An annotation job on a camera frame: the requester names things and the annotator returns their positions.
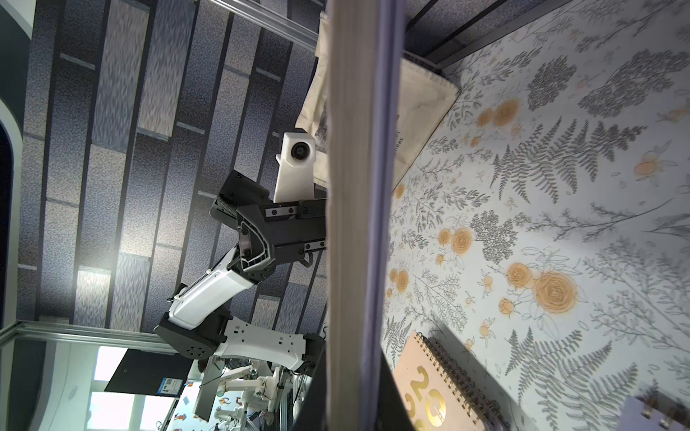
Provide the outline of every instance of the floral wallpaper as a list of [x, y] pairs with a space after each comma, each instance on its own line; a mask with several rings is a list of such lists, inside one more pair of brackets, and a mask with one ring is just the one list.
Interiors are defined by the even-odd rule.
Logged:
[[444, 71], [461, 95], [392, 197], [392, 368], [413, 330], [459, 339], [539, 430], [690, 404], [688, 22], [573, 0]]

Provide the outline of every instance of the notebook spiral binding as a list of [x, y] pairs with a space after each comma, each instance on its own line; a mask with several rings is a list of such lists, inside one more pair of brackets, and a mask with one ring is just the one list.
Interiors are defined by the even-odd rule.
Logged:
[[[673, 403], [665, 399], [664, 404]], [[675, 406], [660, 409], [656, 389], [643, 397], [628, 397], [620, 415], [618, 431], [684, 431], [690, 430], [687, 409], [676, 400]]]
[[462, 409], [467, 412], [467, 416], [472, 417], [474, 414], [474, 423], [477, 423], [481, 418], [488, 420], [492, 416], [501, 420], [497, 406], [486, 399], [472, 379], [467, 376], [467, 373], [460, 368], [455, 359], [450, 358], [446, 350], [436, 340], [428, 339], [419, 332], [415, 335], [415, 340], [448, 385], [448, 389], [451, 390]]
[[[651, 419], [652, 412], [659, 408], [658, 393], [654, 392], [651, 395], [644, 397], [642, 401], [644, 401], [644, 408], [642, 409], [640, 414], [646, 419]], [[664, 430], [671, 429], [671, 425], [673, 424], [673, 420], [676, 417], [677, 413], [679, 412], [676, 410], [676, 408], [669, 408], [666, 414], [664, 414], [663, 419], [659, 421], [659, 426]], [[685, 426], [684, 428], [685, 430], [690, 430], [689, 426]]]

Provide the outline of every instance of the black panel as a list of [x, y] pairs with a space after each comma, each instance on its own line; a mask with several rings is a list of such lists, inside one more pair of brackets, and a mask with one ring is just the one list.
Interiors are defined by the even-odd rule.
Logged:
[[[106, 386], [106, 392], [176, 397], [182, 393], [192, 360], [179, 354], [142, 352], [128, 349]], [[159, 393], [164, 379], [182, 383], [175, 394]]]

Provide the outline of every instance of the cable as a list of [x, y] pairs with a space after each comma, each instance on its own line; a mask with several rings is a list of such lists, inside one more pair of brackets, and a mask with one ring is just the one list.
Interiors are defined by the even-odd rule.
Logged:
[[221, 377], [223, 377], [222, 374], [219, 375], [218, 377], [216, 377], [215, 379], [211, 379], [211, 380], [209, 380], [209, 381], [207, 381], [207, 382], [205, 382], [205, 383], [202, 383], [201, 385], [199, 385], [199, 387], [202, 387], [203, 385], [208, 385], [208, 384], [211, 383], [212, 381], [218, 380], [218, 379], [220, 379]]
[[295, 392], [295, 399], [293, 400], [293, 405], [297, 402], [297, 398], [299, 397], [299, 391], [302, 389], [302, 384], [304, 383], [304, 379], [299, 382], [299, 387], [297, 387], [297, 391]]

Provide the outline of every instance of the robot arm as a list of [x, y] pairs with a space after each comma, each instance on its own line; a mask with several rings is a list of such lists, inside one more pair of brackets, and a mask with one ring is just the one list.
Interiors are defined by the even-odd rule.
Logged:
[[314, 199], [315, 145], [306, 133], [286, 133], [275, 202], [269, 192], [232, 171], [210, 215], [236, 229], [239, 243], [192, 285], [180, 285], [154, 329], [190, 359], [248, 357], [289, 370], [311, 370], [323, 346], [318, 336], [284, 334], [257, 327], [219, 308], [261, 283], [281, 263], [311, 266], [326, 248], [326, 200]]

